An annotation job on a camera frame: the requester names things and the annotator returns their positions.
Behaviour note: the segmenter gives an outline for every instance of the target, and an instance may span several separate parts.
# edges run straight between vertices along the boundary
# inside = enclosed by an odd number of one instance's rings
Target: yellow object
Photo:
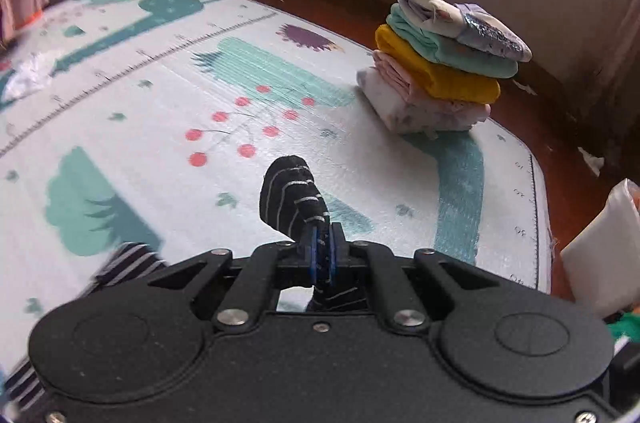
[[[376,30],[376,45],[395,58],[433,98],[492,104],[500,96],[496,79],[430,62],[386,24]]]

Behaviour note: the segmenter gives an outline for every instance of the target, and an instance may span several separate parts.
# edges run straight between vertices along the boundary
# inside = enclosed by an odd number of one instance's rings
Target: metal screw
[[[424,320],[424,315],[415,309],[403,309],[394,315],[394,322],[405,327],[419,326]]]
[[[596,423],[597,420],[598,417],[589,411],[580,412],[580,414],[575,417],[575,423]]]
[[[66,418],[60,412],[49,412],[45,416],[47,423],[66,423]]]
[[[249,320],[249,313],[242,309],[225,309],[218,313],[218,322],[225,326],[241,326]]]
[[[326,333],[329,329],[331,329],[331,326],[326,322],[318,322],[314,324],[314,331],[317,331],[318,333]]]

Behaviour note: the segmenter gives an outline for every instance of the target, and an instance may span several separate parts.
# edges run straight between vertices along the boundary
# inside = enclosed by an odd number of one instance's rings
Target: play mat
[[[434,247],[549,288],[542,172],[492,121],[398,137],[355,83],[370,51],[251,0],[72,0],[3,60],[54,60],[0,103],[0,371],[34,323],[80,294],[122,241],[169,263],[283,236],[258,217],[264,172],[297,154],[349,239]]]

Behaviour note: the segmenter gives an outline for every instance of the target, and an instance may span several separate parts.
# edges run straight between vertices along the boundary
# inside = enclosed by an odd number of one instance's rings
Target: pink folded cloth
[[[491,113],[485,104],[431,98],[398,62],[374,52],[376,67],[360,69],[358,85],[387,128],[398,134],[469,130]]]

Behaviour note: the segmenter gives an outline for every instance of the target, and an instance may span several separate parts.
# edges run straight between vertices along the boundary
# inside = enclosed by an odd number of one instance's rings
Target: folded clothes
[[[531,60],[531,50],[513,31],[477,4],[444,0],[398,0],[416,28],[456,39],[460,44],[517,62]]]
[[[379,49],[373,52],[373,61],[382,79],[408,104],[414,106],[436,104],[440,112],[455,114],[460,124],[469,126],[484,122],[491,114],[489,104],[431,98],[414,82],[413,77],[395,58]]]
[[[415,83],[433,98],[492,104],[500,96],[500,85],[496,79],[430,62],[418,55],[386,24],[376,30],[376,45],[380,51],[395,58]]]
[[[449,37],[419,28],[403,13],[406,6],[394,4],[386,23],[428,61],[492,78],[511,78],[518,72],[515,60],[497,57],[459,44]]]
[[[489,106],[436,100],[427,95],[415,103],[407,103],[377,68],[360,69],[356,78],[362,92],[391,132],[469,130],[473,124],[484,122],[489,116]]]

